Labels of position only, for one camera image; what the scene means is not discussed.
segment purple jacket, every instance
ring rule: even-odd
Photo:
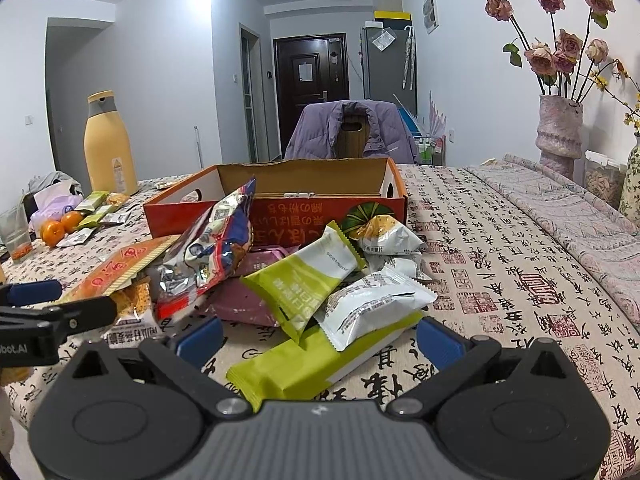
[[[345,115],[365,115],[369,142],[362,156],[390,156],[396,164],[419,164],[418,148],[398,108],[382,101],[334,101],[307,105],[302,110],[285,160],[335,158],[334,145]]]

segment pink patterned blanket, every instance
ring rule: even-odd
[[[633,223],[575,182],[530,160],[506,155],[467,169],[555,238],[640,329],[640,235]]]

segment paper notice on door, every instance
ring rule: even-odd
[[[300,81],[313,81],[314,80],[314,70],[313,65],[311,63],[301,63],[298,65],[298,70],[300,71]]]

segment dark brown door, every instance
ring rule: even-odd
[[[274,40],[282,155],[306,105],[349,98],[346,35]]]

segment red box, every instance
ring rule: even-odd
[[[393,214],[406,221],[406,189],[391,158],[285,160],[211,166],[159,193],[144,205],[152,237],[182,234],[207,208],[254,175],[250,220],[256,246],[311,242],[331,220],[347,230],[373,214]],[[193,192],[199,202],[180,202]],[[295,193],[315,195],[288,196]]]

